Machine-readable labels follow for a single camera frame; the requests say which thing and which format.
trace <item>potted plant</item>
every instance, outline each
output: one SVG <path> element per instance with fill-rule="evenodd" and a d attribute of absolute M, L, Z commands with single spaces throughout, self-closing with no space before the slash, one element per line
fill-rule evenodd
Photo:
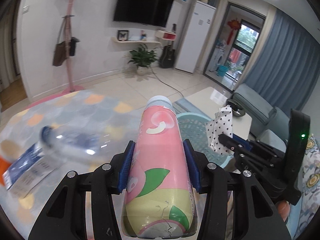
<path fill-rule="evenodd" d="M 133 62 L 137 65 L 139 76 L 145 75 L 150 65 L 157 60 L 155 51 L 149 51 L 145 44 L 139 45 L 137 50 L 131 50 L 130 54 L 131 60 L 128 63 Z"/>

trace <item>gray sofa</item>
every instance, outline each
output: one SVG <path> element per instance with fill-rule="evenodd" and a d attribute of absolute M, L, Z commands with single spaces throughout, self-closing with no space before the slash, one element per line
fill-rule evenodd
<path fill-rule="evenodd" d="M 255 137 L 259 137 L 265 130 L 271 130 L 281 140 L 288 139 L 289 118 L 281 109 L 271 106 L 246 84 L 241 84 L 231 98 L 239 102 L 252 117 L 250 132 Z"/>

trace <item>brown bag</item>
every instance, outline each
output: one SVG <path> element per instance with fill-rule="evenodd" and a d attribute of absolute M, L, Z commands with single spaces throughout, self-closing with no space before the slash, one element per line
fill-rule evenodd
<path fill-rule="evenodd" d="M 64 41 L 64 37 L 63 37 L 63 42 L 59 43 L 60 40 L 60 36 L 62 33 L 62 29 L 64 29 L 64 25 L 66 23 L 66 18 L 63 19 L 60 31 L 59 31 L 59 36 L 58 36 L 58 40 L 57 40 L 57 44 L 56 44 L 56 49 L 54 51 L 54 55 L 53 55 L 53 62 L 52 65 L 58 67 L 61 66 L 62 63 L 66 60 L 66 43 Z"/>

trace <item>metal screw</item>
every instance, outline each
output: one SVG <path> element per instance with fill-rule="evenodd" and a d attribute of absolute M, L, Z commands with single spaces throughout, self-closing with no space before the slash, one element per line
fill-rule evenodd
<path fill-rule="evenodd" d="M 210 170 L 214 170 L 215 168 L 217 168 L 217 165 L 215 163 L 208 163 L 207 167 L 210 169 Z"/>
<path fill-rule="evenodd" d="M 76 172 L 75 172 L 75 171 L 69 171 L 68 174 L 67 174 L 67 176 L 68 176 L 69 178 L 73 178 L 75 175 L 76 175 Z"/>
<path fill-rule="evenodd" d="M 111 165 L 110 165 L 109 163 L 103 164 L 103 165 L 102 165 L 102 169 L 103 169 L 104 171 L 108 171 L 108 170 L 111 169 Z"/>
<path fill-rule="evenodd" d="M 250 177 L 251 176 L 251 172 L 250 171 L 243 171 L 243 175 L 245 177 Z"/>

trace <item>blue bucket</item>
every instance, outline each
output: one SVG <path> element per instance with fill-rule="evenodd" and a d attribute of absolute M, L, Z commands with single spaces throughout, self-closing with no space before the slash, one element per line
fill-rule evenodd
<path fill-rule="evenodd" d="M 229 69 L 227 67 L 225 67 L 223 65 L 219 65 L 219 68 L 217 70 L 217 75 L 220 77 L 223 77 L 227 73 L 228 70 Z"/>

